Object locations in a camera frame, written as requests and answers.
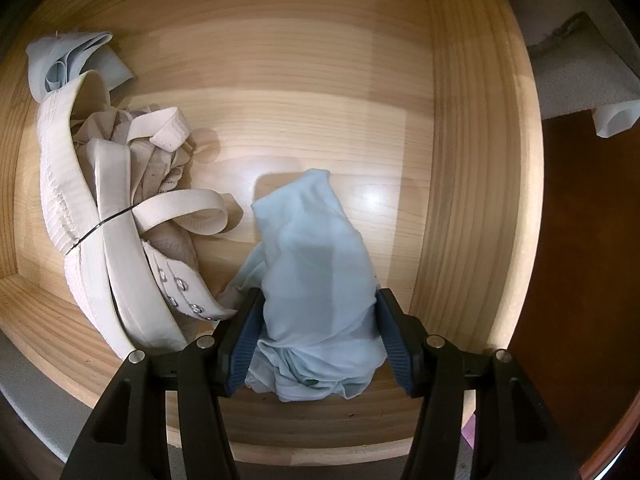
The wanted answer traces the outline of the light blue underwear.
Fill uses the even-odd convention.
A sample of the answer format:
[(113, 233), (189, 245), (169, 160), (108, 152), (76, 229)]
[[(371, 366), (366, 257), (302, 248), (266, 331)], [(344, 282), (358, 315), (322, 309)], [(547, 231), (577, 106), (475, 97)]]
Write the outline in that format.
[(262, 240), (217, 297), (238, 308), (252, 287), (265, 296), (247, 387), (282, 402), (356, 398), (386, 359), (374, 317), (378, 280), (329, 171), (308, 170), (252, 209)]

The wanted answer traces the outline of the wooden drawer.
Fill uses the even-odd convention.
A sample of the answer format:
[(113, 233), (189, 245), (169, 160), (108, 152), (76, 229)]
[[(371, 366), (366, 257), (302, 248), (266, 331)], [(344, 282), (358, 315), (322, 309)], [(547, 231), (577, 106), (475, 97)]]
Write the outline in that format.
[(544, 156), (508, 0), (17, 0), (1, 20), (1, 331), (65, 392), (93, 404), (118, 365), (40, 208), (26, 47), (72, 30), (113, 34), (134, 72), (114, 101), (181, 108), (196, 144), (186, 180), (243, 209), (195, 242), (210, 288), (257, 242), (254, 200), (324, 168), (406, 311), (466, 351), (509, 343)]

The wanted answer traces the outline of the beige bra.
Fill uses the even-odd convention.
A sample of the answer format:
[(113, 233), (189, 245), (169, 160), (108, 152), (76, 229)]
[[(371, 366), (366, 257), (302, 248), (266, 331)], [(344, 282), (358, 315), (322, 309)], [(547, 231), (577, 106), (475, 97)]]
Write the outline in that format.
[(82, 313), (121, 358), (179, 351), (195, 323), (234, 315), (210, 292), (193, 245), (229, 221), (224, 198), (183, 188), (190, 128), (175, 107), (114, 107), (94, 70), (38, 110), (40, 200)]

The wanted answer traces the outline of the pale blue grey folded garment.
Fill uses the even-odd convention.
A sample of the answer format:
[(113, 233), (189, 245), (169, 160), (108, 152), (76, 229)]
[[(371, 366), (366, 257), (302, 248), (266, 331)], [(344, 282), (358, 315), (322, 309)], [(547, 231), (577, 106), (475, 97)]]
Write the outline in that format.
[(32, 98), (41, 103), (49, 93), (88, 70), (97, 70), (108, 90), (134, 78), (110, 47), (112, 39), (111, 32), (68, 32), (32, 41), (26, 48)]

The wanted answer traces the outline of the grey bed mattress edge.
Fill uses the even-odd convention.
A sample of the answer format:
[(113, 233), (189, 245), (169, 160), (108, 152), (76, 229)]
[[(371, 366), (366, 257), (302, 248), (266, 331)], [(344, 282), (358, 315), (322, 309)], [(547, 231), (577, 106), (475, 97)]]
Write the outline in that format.
[(532, 61), (541, 116), (590, 110), (596, 135), (639, 122), (639, 45), (608, 0), (509, 0)]

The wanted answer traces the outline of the brown wooden furniture frame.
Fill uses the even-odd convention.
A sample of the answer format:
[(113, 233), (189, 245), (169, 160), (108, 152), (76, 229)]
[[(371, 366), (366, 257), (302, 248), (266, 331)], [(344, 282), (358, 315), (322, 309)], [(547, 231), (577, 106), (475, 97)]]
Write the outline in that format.
[(639, 129), (603, 139), (579, 112), (542, 133), (540, 237), (510, 348), (593, 479), (639, 423)]

